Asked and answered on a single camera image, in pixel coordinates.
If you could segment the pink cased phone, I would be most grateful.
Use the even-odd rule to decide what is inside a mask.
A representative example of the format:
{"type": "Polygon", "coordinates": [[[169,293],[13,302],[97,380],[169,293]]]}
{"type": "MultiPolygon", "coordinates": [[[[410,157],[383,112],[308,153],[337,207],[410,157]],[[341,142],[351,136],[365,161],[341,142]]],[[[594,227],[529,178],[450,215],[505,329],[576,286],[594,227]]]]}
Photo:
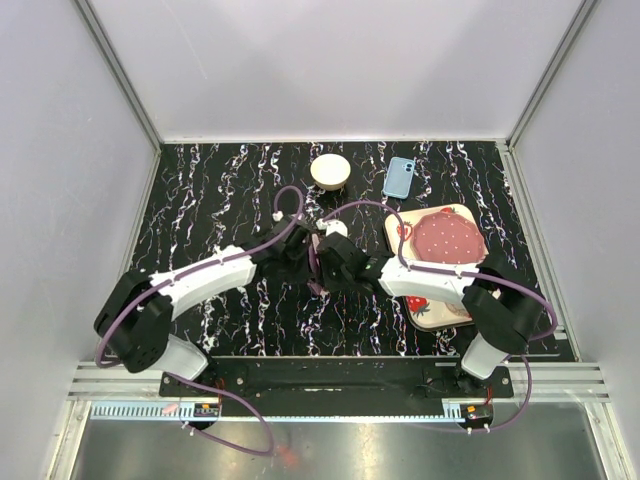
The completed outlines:
{"type": "Polygon", "coordinates": [[[308,286],[315,295],[324,297],[328,294],[328,291],[318,282],[319,275],[321,273],[319,261],[317,259],[317,246],[319,243],[319,236],[313,233],[310,237],[308,248],[308,261],[311,270],[311,279],[308,281],[308,286]]]}

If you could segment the light blue phone case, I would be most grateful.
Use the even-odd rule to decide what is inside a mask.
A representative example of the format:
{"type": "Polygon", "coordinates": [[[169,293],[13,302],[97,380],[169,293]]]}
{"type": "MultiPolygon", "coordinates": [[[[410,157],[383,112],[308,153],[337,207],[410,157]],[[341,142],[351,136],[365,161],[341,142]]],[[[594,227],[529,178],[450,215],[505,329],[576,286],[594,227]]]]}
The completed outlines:
{"type": "Polygon", "coordinates": [[[415,161],[412,159],[393,157],[388,165],[382,193],[391,198],[405,200],[409,197],[415,161]]]}

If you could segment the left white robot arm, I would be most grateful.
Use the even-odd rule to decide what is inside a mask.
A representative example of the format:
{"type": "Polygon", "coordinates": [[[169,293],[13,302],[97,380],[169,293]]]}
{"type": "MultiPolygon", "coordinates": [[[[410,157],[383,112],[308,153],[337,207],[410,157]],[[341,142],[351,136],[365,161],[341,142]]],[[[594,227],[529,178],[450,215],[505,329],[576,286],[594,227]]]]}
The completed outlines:
{"type": "Polygon", "coordinates": [[[215,386],[216,372],[194,343],[173,333],[173,322],[204,301],[245,287],[256,278],[307,281],[312,272],[310,237],[304,222],[282,220],[262,236],[229,245],[180,269],[126,272],[94,322],[100,337],[96,365],[123,365],[132,374],[156,368],[180,376],[193,395],[208,394],[215,386]]]}

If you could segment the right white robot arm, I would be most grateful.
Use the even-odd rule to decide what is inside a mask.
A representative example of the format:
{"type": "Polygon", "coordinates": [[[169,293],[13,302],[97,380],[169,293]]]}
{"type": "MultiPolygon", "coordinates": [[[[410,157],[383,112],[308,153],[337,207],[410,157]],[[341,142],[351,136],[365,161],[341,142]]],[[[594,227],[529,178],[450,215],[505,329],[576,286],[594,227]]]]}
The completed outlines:
{"type": "Polygon", "coordinates": [[[495,368],[523,355],[546,299],[515,282],[516,272],[493,255],[477,265],[439,265],[391,253],[369,255],[339,233],[317,247],[321,285],[328,291],[360,289],[389,297],[424,297],[466,310],[477,334],[466,349],[454,384],[466,396],[486,389],[495,368]]]}

